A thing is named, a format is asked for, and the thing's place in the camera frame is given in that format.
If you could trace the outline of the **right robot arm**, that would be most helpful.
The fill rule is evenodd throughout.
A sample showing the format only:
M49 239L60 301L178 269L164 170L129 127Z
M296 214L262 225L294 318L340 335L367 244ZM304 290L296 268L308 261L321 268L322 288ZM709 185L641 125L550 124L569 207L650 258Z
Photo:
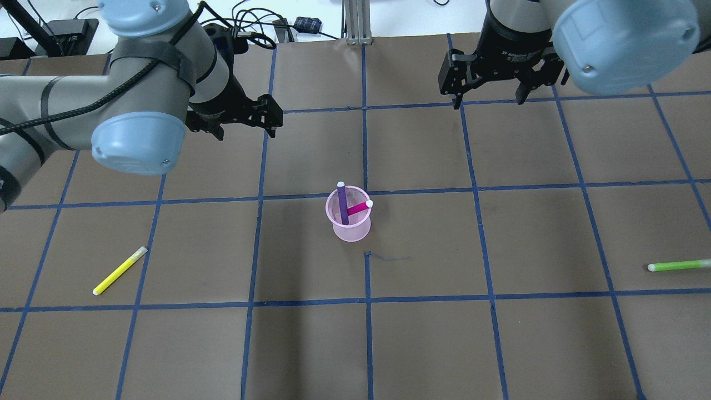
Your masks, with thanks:
M483 84L518 81L522 104L541 86L622 94L709 50L708 1L488 1L475 50L449 49L439 91L459 109Z

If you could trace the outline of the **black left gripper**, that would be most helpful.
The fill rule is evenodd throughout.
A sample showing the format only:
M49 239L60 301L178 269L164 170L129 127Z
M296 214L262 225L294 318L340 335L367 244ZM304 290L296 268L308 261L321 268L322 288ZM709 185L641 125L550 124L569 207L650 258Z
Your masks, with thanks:
M185 125L191 132L210 133L218 141L224 140L223 124L239 123L267 131L270 138L276 137L278 127L283 126L283 110L271 94L262 94L250 99L235 76L216 96L206 102L191 102Z

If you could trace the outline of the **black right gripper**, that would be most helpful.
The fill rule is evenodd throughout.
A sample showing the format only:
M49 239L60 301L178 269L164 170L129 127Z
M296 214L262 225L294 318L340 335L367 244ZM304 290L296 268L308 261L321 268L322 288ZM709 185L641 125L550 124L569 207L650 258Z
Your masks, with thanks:
M552 86L565 76L552 36L553 22L543 6L488 6L475 50L447 51L439 91L452 94L453 108L459 111L471 89L517 79L515 99L522 106L538 87Z

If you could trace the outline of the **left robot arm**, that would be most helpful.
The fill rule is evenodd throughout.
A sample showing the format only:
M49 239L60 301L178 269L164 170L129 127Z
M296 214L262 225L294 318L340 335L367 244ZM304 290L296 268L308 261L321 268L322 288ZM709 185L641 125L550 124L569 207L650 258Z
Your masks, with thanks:
M101 76L2 75L2 212L55 153L89 151L100 165L142 176L171 172L186 132L223 139L223 124L274 137L283 111L270 94L250 99L221 53L242 34L201 26L207 2L100 1L117 45Z

